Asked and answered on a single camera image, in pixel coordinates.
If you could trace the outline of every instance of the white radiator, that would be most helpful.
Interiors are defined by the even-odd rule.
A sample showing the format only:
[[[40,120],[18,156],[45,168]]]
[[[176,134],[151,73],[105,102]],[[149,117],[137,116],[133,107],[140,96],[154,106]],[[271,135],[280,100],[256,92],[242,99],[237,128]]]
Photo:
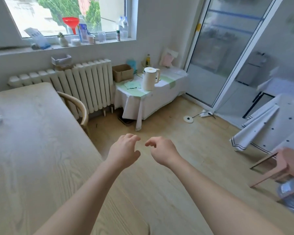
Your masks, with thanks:
[[[109,59],[76,64],[64,71],[48,69],[12,76],[8,84],[12,87],[23,87],[41,82],[49,82],[57,91],[81,100],[88,114],[113,104],[114,84]],[[73,104],[71,109],[76,119],[82,116]]]

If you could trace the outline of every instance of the hand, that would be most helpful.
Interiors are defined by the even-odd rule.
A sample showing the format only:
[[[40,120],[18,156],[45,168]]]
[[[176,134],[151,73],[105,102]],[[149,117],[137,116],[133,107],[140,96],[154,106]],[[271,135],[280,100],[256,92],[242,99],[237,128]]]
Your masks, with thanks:
[[[156,162],[166,167],[169,167],[172,160],[181,158],[175,145],[170,139],[164,137],[152,137],[145,143],[145,146],[152,146],[153,148],[150,149],[152,157]]]
[[[135,144],[139,140],[140,137],[131,133],[121,135],[111,146],[106,161],[121,170],[129,167],[140,156],[140,151],[134,151]]]

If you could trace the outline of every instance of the forearm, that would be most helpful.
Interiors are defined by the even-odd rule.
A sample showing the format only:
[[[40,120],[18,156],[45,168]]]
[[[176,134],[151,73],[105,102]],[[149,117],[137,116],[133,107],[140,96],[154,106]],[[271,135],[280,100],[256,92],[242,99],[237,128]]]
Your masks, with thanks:
[[[181,157],[168,167],[179,178],[214,235],[280,235],[272,223]]]
[[[121,170],[103,162],[88,181],[35,233],[35,235],[88,235],[102,204]]]

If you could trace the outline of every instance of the kettle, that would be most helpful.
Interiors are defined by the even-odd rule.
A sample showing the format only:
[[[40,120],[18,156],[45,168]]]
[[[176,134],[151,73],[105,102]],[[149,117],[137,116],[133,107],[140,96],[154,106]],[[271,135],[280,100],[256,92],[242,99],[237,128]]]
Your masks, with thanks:
[[[160,81],[160,69],[147,67],[144,71],[142,88],[144,90],[153,90],[155,84]]]

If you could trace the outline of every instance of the window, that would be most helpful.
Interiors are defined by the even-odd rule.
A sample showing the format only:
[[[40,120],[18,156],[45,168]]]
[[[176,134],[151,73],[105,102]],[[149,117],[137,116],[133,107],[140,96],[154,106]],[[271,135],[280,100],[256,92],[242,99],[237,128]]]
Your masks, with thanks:
[[[31,38],[24,31],[38,29],[50,43],[57,43],[56,35],[72,35],[62,17],[83,15],[90,33],[105,31],[115,38],[115,22],[126,16],[129,0],[0,0],[0,47],[30,45]]]

